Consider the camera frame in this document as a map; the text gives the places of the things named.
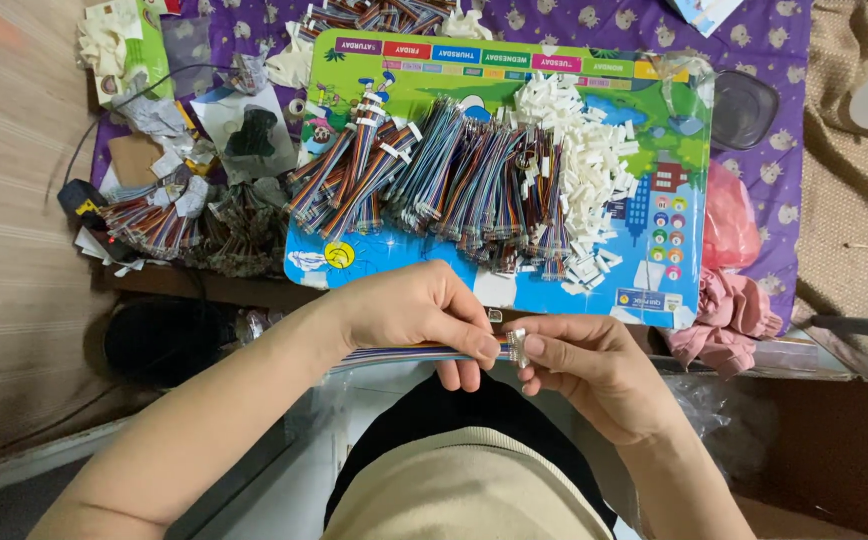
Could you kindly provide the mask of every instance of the black skirt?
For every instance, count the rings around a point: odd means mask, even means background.
[[[496,430],[553,463],[577,486],[613,534],[617,514],[604,503],[581,451],[540,409],[483,370],[476,392],[448,391],[435,373],[378,416],[344,462],[327,501],[324,527],[354,477],[371,462],[409,442],[469,427]]]

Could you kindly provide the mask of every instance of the fingernail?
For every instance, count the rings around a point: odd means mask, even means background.
[[[494,336],[485,335],[481,338],[481,346],[477,349],[477,352],[482,357],[496,359],[497,355],[500,354],[500,343],[497,343],[497,339]]]
[[[529,357],[538,357],[544,354],[544,342],[536,335],[530,334],[524,339],[524,352]]]

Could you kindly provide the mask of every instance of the person's left hand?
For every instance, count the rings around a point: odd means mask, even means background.
[[[493,367],[500,354],[484,307],[442,260],[361,277],[321,300],[340,317],[352,351],[437,341],[474,358],[437,362],[448,390],[477,390],[480,368]]]

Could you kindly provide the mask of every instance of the cartoon building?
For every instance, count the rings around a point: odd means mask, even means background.
[[[671,158],[666,150],[657,150],[657,170],[651,175],[651,191],[675,193],[677,188],[687,184],[689,169]]]

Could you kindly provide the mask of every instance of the beige sweater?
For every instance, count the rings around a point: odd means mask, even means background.
[[[324,540],[609,540],[577,487],[540,454],[487,427],[394,448],[358,472]]]

